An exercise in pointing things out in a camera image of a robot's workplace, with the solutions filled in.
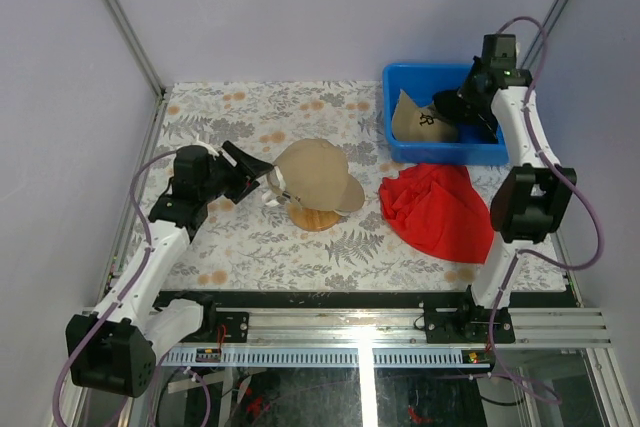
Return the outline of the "white baseball cap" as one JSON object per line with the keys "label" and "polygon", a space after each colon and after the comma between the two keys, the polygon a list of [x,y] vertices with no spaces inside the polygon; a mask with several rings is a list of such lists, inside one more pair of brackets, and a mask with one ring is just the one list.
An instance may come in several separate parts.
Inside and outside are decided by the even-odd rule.
{"label": "white baseball cap", "polygon": [[262,202],[268,207],[294,205],[300,207],[299,198],[289,193],[286,189],[284,176],[278,166],[274,166],[265,179],[268,190],[262,194]]}

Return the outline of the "black cap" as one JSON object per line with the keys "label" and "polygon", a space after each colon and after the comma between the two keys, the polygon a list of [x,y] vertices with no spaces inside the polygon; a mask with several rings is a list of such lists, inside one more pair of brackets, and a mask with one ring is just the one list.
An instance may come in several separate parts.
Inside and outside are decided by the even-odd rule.
{"label": "black cap", "polygon": [[465,101],[456,89],[436,92],[432,96],[432,104],[438,114],[450,123],[473,127],[483,141],[498,142],[498,123],[486,105]]}

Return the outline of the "tan baseball cap with logo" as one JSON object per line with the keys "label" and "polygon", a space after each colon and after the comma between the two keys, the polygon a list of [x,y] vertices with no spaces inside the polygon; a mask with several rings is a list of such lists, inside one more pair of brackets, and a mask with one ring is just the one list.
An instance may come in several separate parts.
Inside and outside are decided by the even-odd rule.
{"label": "tan baseball cap with logo", "polygon": [[275,159],[286,189],[301,207],[348,215],[360,210],[364,189],[349,172],[345,153],[325,139],[293,142]]}

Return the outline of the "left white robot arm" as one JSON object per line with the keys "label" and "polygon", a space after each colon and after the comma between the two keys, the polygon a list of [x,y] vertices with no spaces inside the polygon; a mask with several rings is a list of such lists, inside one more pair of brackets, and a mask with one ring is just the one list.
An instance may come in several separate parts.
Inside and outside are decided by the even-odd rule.
{"label": "left white robot arm", "polygon": [[219,318],[203,301],[180,296],[154,312],[153,305],[174,264],[188,250],[220,197],[241,202],[273,170],[233,143],[204,144],[170,152],[173,175],[144,214],[144,239],[122,275],[90,314],[66,327],[67,370],[78,387],[137,398],[149,387],[164,356],[185,337],[212,339]]}

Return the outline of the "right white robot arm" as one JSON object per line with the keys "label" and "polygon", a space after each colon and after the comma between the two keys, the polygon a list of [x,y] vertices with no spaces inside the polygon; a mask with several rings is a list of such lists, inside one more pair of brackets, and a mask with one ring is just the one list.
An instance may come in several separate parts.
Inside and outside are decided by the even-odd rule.
{"label": "right white robot arm", "polygon": [[461,85],[461,99],[471,112],[499,128],[510,171],[491,200],[489,212],[494,240],[484,266],[470,287],[477,307],[456,316],[458,334],[478,341],[492,320],[485,309],[503,309],[517,275],[517,256],[557,231],[572,190],[554,174],[558,169],[571,184],[574,169],[565,169],[549,147],[538,116],[531,73],[517,67],[516,37],[487,34],[482,53],[473,61]]}

